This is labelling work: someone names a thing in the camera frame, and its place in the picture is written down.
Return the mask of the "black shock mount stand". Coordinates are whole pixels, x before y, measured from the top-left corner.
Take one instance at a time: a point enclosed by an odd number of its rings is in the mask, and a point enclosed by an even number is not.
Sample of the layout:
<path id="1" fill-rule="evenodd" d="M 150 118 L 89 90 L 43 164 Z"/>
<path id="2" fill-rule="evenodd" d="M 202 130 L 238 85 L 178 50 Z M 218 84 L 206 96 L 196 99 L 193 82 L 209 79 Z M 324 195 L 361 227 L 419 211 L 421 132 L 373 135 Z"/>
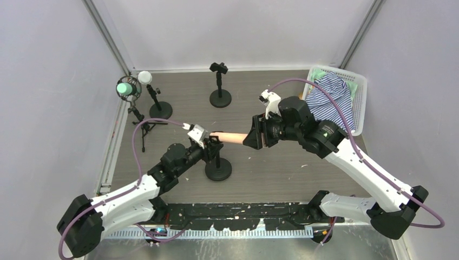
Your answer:
<path id="1" fill-rule="evenodd" d="M 227 159 L 222 158 L 219 152 L 216 159 L 206 163 L 205 174 L 212 181 L 224 181 L 231 176 L 232 165 Z"/>

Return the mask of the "green microphone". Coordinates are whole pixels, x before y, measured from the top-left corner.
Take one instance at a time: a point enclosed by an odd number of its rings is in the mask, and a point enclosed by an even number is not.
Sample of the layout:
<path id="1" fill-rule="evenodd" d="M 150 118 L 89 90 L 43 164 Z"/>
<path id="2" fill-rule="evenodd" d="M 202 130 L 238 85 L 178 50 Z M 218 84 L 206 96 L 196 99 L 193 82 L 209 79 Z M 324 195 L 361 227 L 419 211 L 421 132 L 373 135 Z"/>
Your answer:
<path id="1" fill-rule="evenodd" d="M 116 91 L 120 95 L 124 95 L 124 96 L 131 95 L 133 90 L 134 90 L 134 88 L 132 87 L 132 85 L 130 83 L 127 83 L 127 82 L 118 83 L 117 86 L 116 86 Z"/>

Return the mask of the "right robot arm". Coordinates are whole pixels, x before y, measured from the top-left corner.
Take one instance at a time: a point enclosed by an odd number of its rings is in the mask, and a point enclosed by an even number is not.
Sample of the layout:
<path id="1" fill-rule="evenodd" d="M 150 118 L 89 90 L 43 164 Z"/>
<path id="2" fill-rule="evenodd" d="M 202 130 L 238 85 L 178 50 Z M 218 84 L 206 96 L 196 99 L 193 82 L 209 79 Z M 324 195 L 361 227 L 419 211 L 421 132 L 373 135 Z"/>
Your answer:
<path id="1" fill-rule="evenodd" d="M 357 198 L 321 190 L 310 201 L 319 215 L 366 222 L 385 237 L 401 238 L 420 208 L 415 201 L 424 202 L 429 195 L 423 186 L 409 186 L 394 178 L 365 153 L 360 158 L 347 134 L 330 120 L 316 120 L 299 97 L 281 99 L 270 93 L 259 99 L 266 111 L 253 116 L 243 145 L 259 150 L 280 140 L 296 141 L 343 170 L 370 194 L 369 198 Z"/>

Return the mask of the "white microphone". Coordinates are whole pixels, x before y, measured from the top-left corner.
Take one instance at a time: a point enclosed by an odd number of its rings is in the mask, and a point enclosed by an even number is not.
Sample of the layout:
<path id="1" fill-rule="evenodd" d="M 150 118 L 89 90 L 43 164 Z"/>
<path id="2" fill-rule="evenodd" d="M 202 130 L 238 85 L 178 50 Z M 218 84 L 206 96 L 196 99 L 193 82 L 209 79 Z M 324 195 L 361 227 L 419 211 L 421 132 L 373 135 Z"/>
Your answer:
<path id="1" fill-rule="evenodd" d="M 153 77 L 150 72 L 141 71 L 139 72 L 137 79 L 142 85 L 149 85 L 152 82 Z"/>

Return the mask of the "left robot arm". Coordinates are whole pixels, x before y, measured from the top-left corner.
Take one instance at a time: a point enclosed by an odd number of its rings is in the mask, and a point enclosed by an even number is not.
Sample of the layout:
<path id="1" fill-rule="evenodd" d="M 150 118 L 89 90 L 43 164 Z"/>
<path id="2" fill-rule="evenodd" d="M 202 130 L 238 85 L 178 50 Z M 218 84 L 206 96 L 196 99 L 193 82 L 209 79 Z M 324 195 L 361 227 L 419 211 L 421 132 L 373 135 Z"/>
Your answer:
<path id="1" fill-rule="evenodd" d="M 152 219 L 165 207 L 160 196 L 178 184 L 179 176 L 200 161 L 210 163 L 223 146 L 215 136 L 205 138 L 202 146 L 195 141 L 189 147 L 171 144 L 160 162 L 133 183 L 94 198 L 85 194 L 75 197 L 56 227 L 61 235 L 60 259 L 66 259 L 65 245 L 70 259 L 79 258 L 108 235 Z"/>

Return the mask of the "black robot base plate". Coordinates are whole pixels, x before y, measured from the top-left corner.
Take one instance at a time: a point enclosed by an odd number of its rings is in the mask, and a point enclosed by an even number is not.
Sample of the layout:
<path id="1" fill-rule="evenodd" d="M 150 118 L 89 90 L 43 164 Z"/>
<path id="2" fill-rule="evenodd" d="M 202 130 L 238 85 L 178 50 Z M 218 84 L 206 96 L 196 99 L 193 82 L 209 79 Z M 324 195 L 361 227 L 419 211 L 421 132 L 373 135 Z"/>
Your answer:
<path id="1" fill-rule="evenodd" d="M 170 203 L 144 224 L 167 225 L 182 230 L 301 230 L 307 225 L 328 225 L 326 217 L 302 203 Z"/>

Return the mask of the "pink microphone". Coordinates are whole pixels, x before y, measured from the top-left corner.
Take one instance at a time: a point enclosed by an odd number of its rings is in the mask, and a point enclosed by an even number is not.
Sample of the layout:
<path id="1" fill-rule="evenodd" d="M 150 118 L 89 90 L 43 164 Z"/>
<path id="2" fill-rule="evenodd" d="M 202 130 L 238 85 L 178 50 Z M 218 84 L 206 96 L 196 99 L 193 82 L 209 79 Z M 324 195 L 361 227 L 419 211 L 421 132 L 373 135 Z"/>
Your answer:
<path id="1" fill-rule="evenodd" d="M 228 132 L 212 132 L 209 136 L 218 139 L 220 142 L 232 144 L 243 144 L 247 134 L 243 133 L 228 133 Z"/>

